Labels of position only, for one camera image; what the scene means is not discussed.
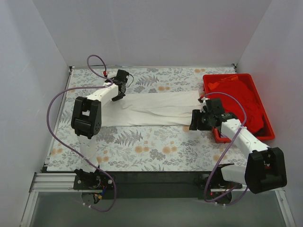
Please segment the white t-shirt with robot print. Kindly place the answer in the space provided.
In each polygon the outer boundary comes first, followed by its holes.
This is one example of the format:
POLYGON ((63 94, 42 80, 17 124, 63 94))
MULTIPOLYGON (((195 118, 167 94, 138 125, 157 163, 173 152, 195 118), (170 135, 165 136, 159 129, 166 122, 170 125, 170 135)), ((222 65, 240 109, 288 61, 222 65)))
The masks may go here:
POLYGON ((102 107, 103 127, 189 125, 199 92, 128 94, 102 107))

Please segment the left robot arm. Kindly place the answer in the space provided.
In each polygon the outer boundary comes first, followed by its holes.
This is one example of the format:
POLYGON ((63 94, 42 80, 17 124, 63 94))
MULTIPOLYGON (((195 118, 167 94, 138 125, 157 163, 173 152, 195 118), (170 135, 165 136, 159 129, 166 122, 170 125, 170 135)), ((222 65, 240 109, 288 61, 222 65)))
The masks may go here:
POLYGON ((98 166, 96 135, 101 129, 102 107, 123 99, 129 76, 127 71, 118 70, 116 76, 105 81, 104 88, 87 97, 79 96, 75 99, 71 127, 77 135, 80 154, 83 155, 81 166, 75 173, 90 189, 96 189, 101 185, 101 178, 94 167, 98 166))

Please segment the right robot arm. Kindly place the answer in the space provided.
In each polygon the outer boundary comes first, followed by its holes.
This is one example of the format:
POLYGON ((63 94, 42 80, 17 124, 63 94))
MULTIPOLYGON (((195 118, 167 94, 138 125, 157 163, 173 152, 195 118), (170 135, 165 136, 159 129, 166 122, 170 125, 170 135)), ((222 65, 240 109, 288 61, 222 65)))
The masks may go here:
POLYGON ((207 184, 214 177, 220 188, 231 182, 240 183, 254 194, 282 188, 287 185, 284 153, 280 148, 271 148, 257 139, 240 122, 236 115, 224 110, 219 98, 200 98, 200 109, 192 112, 189 129, 210 131, 218 128, 245 156, 245 166, 217 163, 211 171, 207 184))

